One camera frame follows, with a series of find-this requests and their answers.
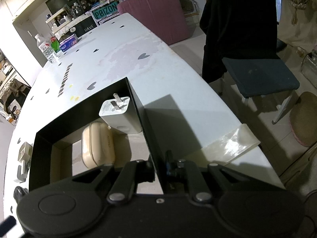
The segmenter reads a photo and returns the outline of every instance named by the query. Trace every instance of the small white plastic holder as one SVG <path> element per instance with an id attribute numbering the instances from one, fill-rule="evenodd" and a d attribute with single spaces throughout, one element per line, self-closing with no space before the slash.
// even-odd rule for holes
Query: small white plastic holder
<path id="1" fill-rule="evenodd" d="M 125 134 L 136 134 L 142 131 L 140 121 L 129 97 L 106 100 L 100 109 L 99 116 L 113 129 Z"/>
<path id="2" fill-rule="evenodd" d="M 32 156 L 32 147 L 27 142 L 24 142 L 21 146 L 18 154 L 18 162 L 22 165 L 18 165 L 18 170 L 16 174 L 15 182 L 21 183 L 25 182 L 28 175 L 27 164 Z"/>

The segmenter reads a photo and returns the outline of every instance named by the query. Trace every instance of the pink cushion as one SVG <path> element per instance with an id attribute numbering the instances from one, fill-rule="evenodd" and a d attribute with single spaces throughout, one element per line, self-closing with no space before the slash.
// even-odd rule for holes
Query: pink cushion
<path id="1" fill-rule="evenodd" d="M 126 0 L 118 10 L 131 14 L 168 45 L 189 38 L 180 0 Z"/>

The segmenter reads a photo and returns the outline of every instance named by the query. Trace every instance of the plastic bottle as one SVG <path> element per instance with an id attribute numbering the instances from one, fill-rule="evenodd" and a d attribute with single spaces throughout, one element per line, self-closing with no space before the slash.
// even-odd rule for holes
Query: plastic bottle
<path id="1" fill-rule="evenodd" d="M 50 43 L 40 34 L 35 36 L 37 47 L 42 51 L 43 55 L 47 58 L 50 63 L 54 63 L 58 60 L 58 55 L 51 47 Z"/>

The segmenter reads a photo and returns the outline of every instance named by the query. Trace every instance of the metal bolt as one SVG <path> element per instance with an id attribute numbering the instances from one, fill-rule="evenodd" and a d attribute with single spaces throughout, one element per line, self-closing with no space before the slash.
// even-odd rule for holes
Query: metal bolt
<path id="1" fill-rule="evenodd" d="M 208 192 L 199 192 L 196 194 L 196 199 L 200 202 L 206 202 L 212 198 L 211 194 Z"/>
<path id="2" fill-rule="evenodd" d="M 126 198 L 126 196 L 122 193 L 112 193 L 109 195 L 109 199 L 111 199 L 112 201 L 122 201 Z"/>
<path id="3" fill-rule="evenodd" d="M 158 204 L 162 204 L 162 203 L 164 203 L 164 202 L 165 202 L 164 199 L 157 199 L 157 200 L 156 200 L 156 203 L 158 203 Z"/>

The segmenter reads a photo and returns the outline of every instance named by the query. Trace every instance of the transparent tape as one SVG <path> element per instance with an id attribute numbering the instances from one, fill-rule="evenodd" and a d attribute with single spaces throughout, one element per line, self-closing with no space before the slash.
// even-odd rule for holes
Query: transparent tape
<path id="1" fill-rule="evenodd" d="M 208 163 L 212 162 L 226 165 L 259 144 L 260 141 L 249 127 L 242 124 L 205 148 L 187 155 L 185 159 L 194 161 L 199 167 L 206 167 Z"/>

